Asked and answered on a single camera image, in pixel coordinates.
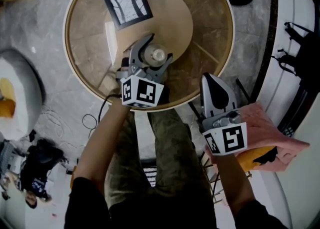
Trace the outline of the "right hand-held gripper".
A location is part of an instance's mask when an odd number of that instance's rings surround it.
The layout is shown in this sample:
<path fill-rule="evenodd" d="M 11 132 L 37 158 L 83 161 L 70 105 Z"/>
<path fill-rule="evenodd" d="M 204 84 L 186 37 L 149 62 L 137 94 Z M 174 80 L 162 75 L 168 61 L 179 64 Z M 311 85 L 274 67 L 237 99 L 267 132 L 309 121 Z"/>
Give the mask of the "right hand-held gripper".
<path fill-rule="evenodd" d="M 247 123 L 242 120 L 234 91 L 208 72 L 201 78 L 202 127 L 213 155 L 229 155 L 248 148 Z"/>

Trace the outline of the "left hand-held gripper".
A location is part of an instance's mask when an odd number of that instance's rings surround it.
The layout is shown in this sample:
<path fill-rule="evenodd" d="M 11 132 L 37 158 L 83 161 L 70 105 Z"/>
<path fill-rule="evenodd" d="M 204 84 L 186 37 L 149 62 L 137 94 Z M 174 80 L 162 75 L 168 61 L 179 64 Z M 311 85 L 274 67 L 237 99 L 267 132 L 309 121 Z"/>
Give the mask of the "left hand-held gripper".
<path fill-rule="evenodd" d="M 158 67 L 143 67 L 143 55 L 155 34 L 148 34 L 130 47 L 129 67 L 116 71 L 116 80 L 120 86 L 122 104 L 131 108 L 148 109 L 158 105 L 164 90 L 163 77 L 173 60 L 173 54 L 167 55 L 165 63 Z"/>

